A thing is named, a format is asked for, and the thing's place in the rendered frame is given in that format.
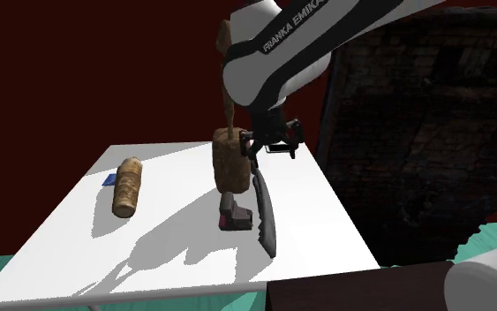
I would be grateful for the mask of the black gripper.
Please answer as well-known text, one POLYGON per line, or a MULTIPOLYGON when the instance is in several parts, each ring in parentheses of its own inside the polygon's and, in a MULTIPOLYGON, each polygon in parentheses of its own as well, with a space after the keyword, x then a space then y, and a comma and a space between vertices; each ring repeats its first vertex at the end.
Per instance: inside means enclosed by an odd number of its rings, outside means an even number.
POLYGON ((281 107, 251 115, 252 131, 241 130, 239 143, 241 155, 250 160, 257 159, 257 153, 264 145, 285 142, 289 144, 290 158, 296 158, 296 150, 305 142, 301 122, 294 118, 286 123, 281 107))

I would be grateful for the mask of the dark red small device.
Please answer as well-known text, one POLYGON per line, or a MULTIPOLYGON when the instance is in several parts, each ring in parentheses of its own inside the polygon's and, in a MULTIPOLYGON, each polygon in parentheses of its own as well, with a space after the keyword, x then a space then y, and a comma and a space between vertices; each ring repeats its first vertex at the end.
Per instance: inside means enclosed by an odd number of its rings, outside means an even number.
POLYGON ((253 213, 240 207, 231 192, 223 193, 219 206, 219 228, 222 231, 250 231, 253 226, 253 213))

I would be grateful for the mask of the brown cylinder with tall pole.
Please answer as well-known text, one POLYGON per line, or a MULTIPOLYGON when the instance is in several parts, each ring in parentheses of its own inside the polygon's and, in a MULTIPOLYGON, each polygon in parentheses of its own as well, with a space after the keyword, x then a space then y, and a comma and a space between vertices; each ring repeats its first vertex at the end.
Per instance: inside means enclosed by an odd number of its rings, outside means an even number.
POLYGON ((239 134, 242 128, 233 125, 235 108, 221 79, 223 111, 227 126, 214 131, 212 160, 215 184, 220 193, 243 193, 250 187, 249 159, 241 155, 239 134))

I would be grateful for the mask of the brown textured bottle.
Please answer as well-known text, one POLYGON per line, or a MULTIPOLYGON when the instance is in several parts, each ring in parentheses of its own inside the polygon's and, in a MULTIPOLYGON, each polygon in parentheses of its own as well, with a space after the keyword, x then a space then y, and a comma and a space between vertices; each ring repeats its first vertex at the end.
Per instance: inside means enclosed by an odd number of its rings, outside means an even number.
POLYGON ((134 215, 139 198, 143 164, 137 157, 123 160, 117 168, 114 185, 112 212, 119 218, 134 215))

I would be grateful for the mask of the dark robot stand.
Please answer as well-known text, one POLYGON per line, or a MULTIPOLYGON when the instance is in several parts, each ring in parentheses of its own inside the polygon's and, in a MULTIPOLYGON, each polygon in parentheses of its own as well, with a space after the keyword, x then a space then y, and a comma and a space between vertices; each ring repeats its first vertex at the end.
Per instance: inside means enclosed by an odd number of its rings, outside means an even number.
POLYGON ((452 262, 371 269, 267 283, 265 311, 448 311, 452 262))

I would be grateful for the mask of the dark grey long knife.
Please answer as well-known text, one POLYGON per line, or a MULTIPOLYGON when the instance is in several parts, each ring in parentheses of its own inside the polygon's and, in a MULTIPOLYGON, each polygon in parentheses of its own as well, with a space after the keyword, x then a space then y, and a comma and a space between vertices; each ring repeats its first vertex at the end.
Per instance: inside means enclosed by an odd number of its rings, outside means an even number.
POLYGON ((265 179, 255 161, 251 161, 251 172, 260 217, 258 241, 268 256, 273 259, 276 257, 276 229, 272 201, 265 179))

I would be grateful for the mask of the white table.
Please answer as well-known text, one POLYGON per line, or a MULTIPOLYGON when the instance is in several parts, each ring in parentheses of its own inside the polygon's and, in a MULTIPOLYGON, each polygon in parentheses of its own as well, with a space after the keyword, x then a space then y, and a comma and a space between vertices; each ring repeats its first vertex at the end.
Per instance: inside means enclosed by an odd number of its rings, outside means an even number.
POLYGON ((0 272, 0 311, 256 292, 270 281, 378 264, 306 146, 258 155, 276 257, 257 230, 222 231, 208 142, 108 148, 0 272), (112 212, 124 159, 143 164, 136 211, 112 212))

